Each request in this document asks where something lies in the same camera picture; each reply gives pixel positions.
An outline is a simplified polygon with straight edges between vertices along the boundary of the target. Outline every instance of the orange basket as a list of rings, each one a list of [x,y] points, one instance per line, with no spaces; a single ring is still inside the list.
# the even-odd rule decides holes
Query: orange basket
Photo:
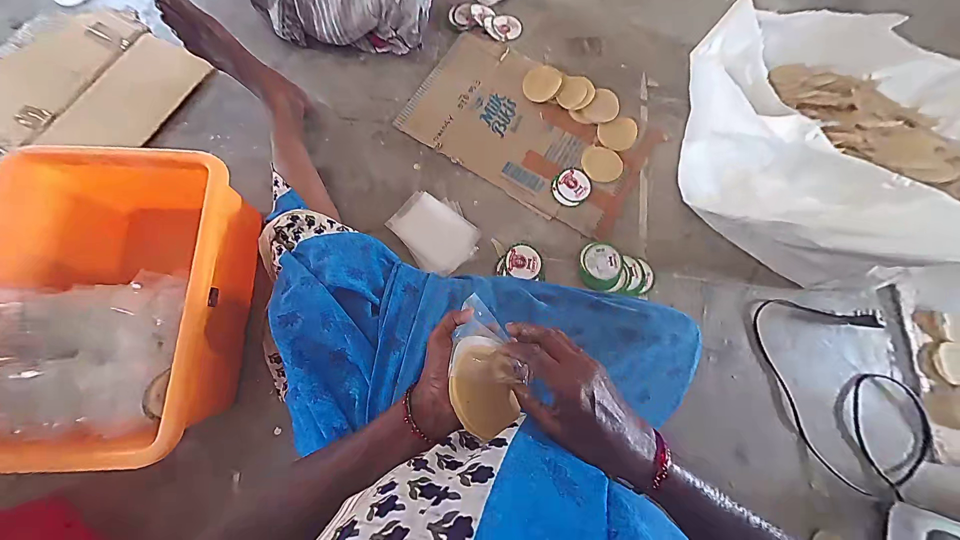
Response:
[[[163,418],[118,438],[0,434],[0,473],[136,469],[230,408],[250,312],[260,215],[224,163],[181,150],[35,146],[0,160],[0,287],[65,290],[189,273]]]

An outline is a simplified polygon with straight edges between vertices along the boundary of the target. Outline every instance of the bracelet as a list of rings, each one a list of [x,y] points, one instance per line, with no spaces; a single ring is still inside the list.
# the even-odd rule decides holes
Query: bracelet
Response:
[[[657,465],[657,472],[654,474],[654,489],[660,489],[663,481],[666,480],[670,472],[670,466],[673,465],[673,454],[670,448],[666,446],[663,435],[654,430],[654,437],[657,439],[657,452],[654,454],[654,463]]]
[[[410,426],[410,431],[412,431],[417,438],[422,439],[423,442],[429,444],[430,446],[437,446],[440,444],[440,442],[428,437],[423,430],[417,427],[417,423],[414,422],[414,413],[410,408],[410,395],[413,394],[414,386],[416,385],[417,384],[415,382],[411,384],[410,387],[407,388],[407,391],[403,394],[403,421],[406,422],[407,426]]]
[[[670,448],[666,446],[663,435],[657,430],[654,430],[654,440],[657,443],[657,449],[654,451],[654,465],[657,469],[656,473],[654,473],[652,486],[654,489],[660,489],[663,482],[669,476],[670,467],[673,465],[673,454],[670,452]],[[611,479],[638,495],[645,495],[642,489],[629,483],[625,479],[620,477],[611,477]]]

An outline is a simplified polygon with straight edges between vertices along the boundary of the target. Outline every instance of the woman's left hand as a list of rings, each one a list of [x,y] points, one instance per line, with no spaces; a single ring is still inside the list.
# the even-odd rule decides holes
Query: woman's left hand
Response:
[[[433,440],[444,440],[460,428],[460,420],[450,404],[448,382],[450,355],[453,353],[453,330],[469,320],[472,309],[450,311],[430,333],[426,344],[423,373],[410,396],[414,422]]]

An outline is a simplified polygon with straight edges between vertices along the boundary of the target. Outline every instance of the flattened cardboard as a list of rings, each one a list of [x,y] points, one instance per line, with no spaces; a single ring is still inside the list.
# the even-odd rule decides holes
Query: flattened cardboard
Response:
[[[123,54],[121,40],[133,42],[146,32],[115,12],[83,13],[0,59],[0,151],[29,143],[46,129],[17,121],[25,107],[60,115]]]
[[[546,219],[560,219],[586,236],[610,233],[612,223],[600,227],[601,222],[608,213],[614,219],[619,215],[647,157],[663,141],[662,132],[646,130],[646,140],[622,154],[625,169],[619,180],[594,184],[579,207],[561,206],[550,185],[562,170],[580,167],[584,149],[596,140],[596,126],[578,124],[559,106],[523,96],[523,77],[539,65],[504,43],[464,33],[394,126]]]
[[[0,59],[0,154],[24,144],[141,146],[213,67],[120,12],[82,13]],[[24,108],[47,117],[25,123]]]
[[[182,47],[143,36],[34,144],[142,146],[212,70]]]

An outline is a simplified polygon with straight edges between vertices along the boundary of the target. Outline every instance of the black wire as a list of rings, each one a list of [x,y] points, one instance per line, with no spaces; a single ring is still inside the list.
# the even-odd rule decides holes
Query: black wire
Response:
[[[783,379],[783,375],[780,373],[780,370],[777,369],[777,365],[774,364],[773,360],[770,358],[770,355],[767,353],[766,347],[763,346],[763,339],[760,336],[760,313],[764,310],[765,307],[770,306],[771,304],[779,304],[781,306],[792,307],[794,309],[799,309],[801,311],[806,311],[808,313],[814,313],[820,316],[827,317],[836,322],[850,324],[854,326],[869,326],[873,328],[879,328],[879,323],[874,320],[872,322],[867,321],[868,317],[864,315],[838,315],[836,313],[830,313],[827,311],[821,311],[819,309],[814,309],[813,307],[801,306],[789,300],[783,299],[773,299],[767,300],[760,304],[759,307],[754,311],[754,320],[753,320],[753,331],[754,338],[756,339],[757,347],[760,350],[760,356],[763,361],[767,364],[767,367],[770,368],[770,371],[774,374],[774,377],[777,379],[777,383],[780,386],[780,391],[784,398],[786,398],[787,404],[790,406],[790,412],[793,415],[793,423],[797,427],[797,434],[800,436],[801,440],[804,441],[807,449],[810,450],[810,453],[820,461],[820,464],[823,465],[831,474],[840,479],[843,483],[847,484],[850,489],[860,493],[861,495],[866,495],[868,497],[875,497],[877,495],[863,489],[862,487],[854,484],[852,481],[840,474],[832,465],[830,465],[827,460],[823,457],[822,454],[813,446],[813,443],[810,441],[809,436],[806,433],[804,428],[804,423],[800,417],[800,411],[797,408],[797,402],[793,399],[793,394],[790,392],[790,388],[786,385],[786,380]],[[870,453],[870,450],[867,448],[866,439],[863,436],[863,429],[860,424],[860,418],[862,415],[862,400],[860,397],[860,388],[863,386],[864,382],[867,380],[885,380],[891,382],[899,389],[901,389],[910,401],[913,403],[913,406],[917,409],[917,414],[920,416],[921,420],[921,447],[920,451],[917,452],[916,457],[914,457],[912,463],[907,468],[906,472],[899,479],[891,479],[880,466],[876,463],[874,456]],[[908,386],[896,380],[892,377],[886,375],[881,375],[879,373],[862,373],[857,375],[853,380],[853,434],[856,436],[856,443],[859,447],[860,452],[863,454],[864,458],[867,460],[867,464],[870,465],[874,473],[879,476],[884,483],[886,483],[894,493],[894,496],[898,501],[903,501],[903,495],[900,493],[900,488],[910,481],[920,469],[920,466],[924,463],[926,455],[929,453],[930,448],[933,446],[933,430],[930,427],[929,418],[926,416],[926,410],[924,409],[923,402],[920,397],[914,393]]]

